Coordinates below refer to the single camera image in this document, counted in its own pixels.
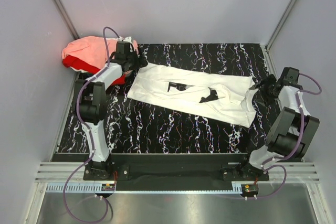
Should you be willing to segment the white t-shirt robot print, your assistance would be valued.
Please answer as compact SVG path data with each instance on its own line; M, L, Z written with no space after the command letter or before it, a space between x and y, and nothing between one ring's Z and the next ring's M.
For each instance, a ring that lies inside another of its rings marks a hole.
M129 99L250 127L256 116L252 77L209 74L148 64L141 68Z

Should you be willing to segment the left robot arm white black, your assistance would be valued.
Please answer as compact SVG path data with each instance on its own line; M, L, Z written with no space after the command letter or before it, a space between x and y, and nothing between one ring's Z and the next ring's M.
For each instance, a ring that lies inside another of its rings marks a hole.
M113 176L110 151L104 133L107 114L106 90L127 72L145 67L146 59L137 52L131 37L118 39L116 50L104 67L92 77L75 82L73 107L86 134L89 160L85 161L85 180L107 180Z

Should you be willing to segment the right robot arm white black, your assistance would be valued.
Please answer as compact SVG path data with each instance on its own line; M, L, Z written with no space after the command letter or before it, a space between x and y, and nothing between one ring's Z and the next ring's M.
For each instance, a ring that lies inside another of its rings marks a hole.
M242 179L259 177L276 162L302 158L307 152L320 121L305 107L303 95L306 90L299 84L302 75L298 69L285 67L278 79L271 74L250 87L259 91L265 106L279 101L281 112L270 128L265 144L239 164L237 172Z

